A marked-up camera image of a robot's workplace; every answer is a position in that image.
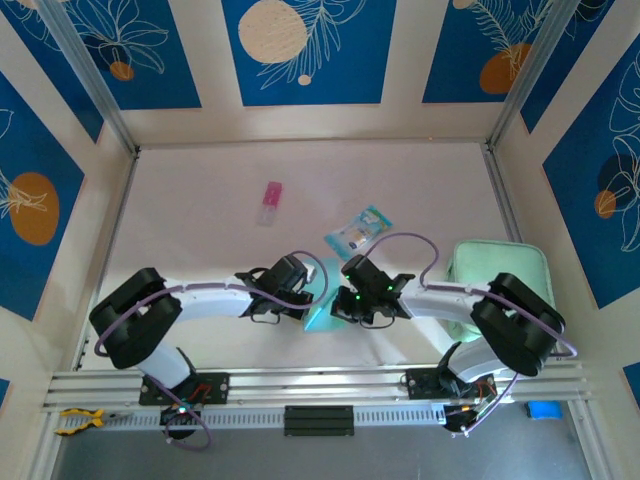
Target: orange circle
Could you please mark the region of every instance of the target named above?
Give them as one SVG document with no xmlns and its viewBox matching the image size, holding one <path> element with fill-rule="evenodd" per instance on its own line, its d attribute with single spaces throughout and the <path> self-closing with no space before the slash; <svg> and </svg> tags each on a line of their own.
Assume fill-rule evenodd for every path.
<svg viewBox="0 0 640 480">
<path fill-rule="evenodd" d="M 596 196 L 596 213 L 604 218 L 611 218 L 616 213 L 616 196 L 609 190 L 603 190 Z"/>
<path fill-rule="evenodd" d="M 111 75 L 120 81 L 128 82 L 129 80 L 133 80 L 133 68 L 131 68 L 131 65 L 128 63 L 113 62 L 109 66 L 109 71 L 111 72 Z"/>
<path fill-rule="evenodd" d="M 491 57 L 480 73 L 480 88 L 494 95 L 509 93 L 529 50 L 531 45 L 519 43 Z"/>
<path fill-rule="evenodd" d="M 46 245 L 55 235 L 60 218 L 56 188 L 47 177 L 33 172 L 18 176 L 11 186 L 17 191 L 10 190 L 9 198 L 18 201 L 9 210 L 13 229 L 31 245 Z"/>
</svg>

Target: snack package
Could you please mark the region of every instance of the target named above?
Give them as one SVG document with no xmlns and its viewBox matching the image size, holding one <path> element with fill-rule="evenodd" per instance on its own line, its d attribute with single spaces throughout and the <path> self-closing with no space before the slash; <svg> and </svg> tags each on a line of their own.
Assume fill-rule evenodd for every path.
<svg viewBox="0 0 640 480">
<path fill-rule="evenodd" d="M 376 207 L 369 205 L 349 224 L 326 235 L 324 240 L 346 262 L 355 254 L 363 253 L 379 233 L 392 225 Z"/>
</svg>

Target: gray floor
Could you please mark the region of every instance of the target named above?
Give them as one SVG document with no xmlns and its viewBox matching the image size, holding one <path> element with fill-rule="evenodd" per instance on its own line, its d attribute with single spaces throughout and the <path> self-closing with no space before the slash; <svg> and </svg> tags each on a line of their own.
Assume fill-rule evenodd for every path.
<svg viewBox="0 0 640 480">
<path fill-rule="evenodd" d="M 277 430 L 213 433 L 213 447 L 193 453 L 168 446 L 160 432 L 87 431 L 63 440 L 52 478 L 590 478 L 570 420 L 532 421 L 516 404 L 500 407 L 468 439 L 452 439 L 440 427 L 369 427 L 351 438 L 285 438 Z"/>
</svg>

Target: light green cushion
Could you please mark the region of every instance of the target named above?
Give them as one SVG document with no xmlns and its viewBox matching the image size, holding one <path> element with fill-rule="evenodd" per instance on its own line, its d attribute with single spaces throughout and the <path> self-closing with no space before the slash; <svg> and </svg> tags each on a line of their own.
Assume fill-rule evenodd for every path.
<svg viewBox="0 0 640 480">
<path fill-rule="evenodd" d="M 531 245 L 492 240 L 460 242 L 451 259 L 448 280 L 487 283 L 502 272 L 518 277 L 555 308 L 547 259 L 540 249 Z M 453 322 L 449 323 L 449 334 L 461 342 L 470 342 L 481 336 L 477 327 Z"/>
</svg>

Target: yellow tool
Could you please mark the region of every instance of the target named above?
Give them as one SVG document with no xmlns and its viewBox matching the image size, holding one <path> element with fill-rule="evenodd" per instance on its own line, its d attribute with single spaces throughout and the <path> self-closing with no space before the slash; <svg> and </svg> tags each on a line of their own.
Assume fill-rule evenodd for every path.
<svg viewBox="0 0 640 480">
<path fill-rule="evenodd" d="M 76 433 L 82 432 L 89 428 L 101 428 L 104 427 L 107 422 L 111 422 L 123 417 L 128 417 L 129 415 L 132 415 L 132 413 L 133 412 L 111 412 L 104 409 L 84 410 L 82 408 L 69 408 L 60 412 L 60 416 L 69 417 L 71 415 L 82 415 L 83 417 L 89 417 L 90 420 L 86 423 L 83 423 L 79 427 L 68 429 L 59 428 L 58 430 L 56 430 L 56 434 L 67 437 L 69 435 L 75 435 Z"/>
</svg>

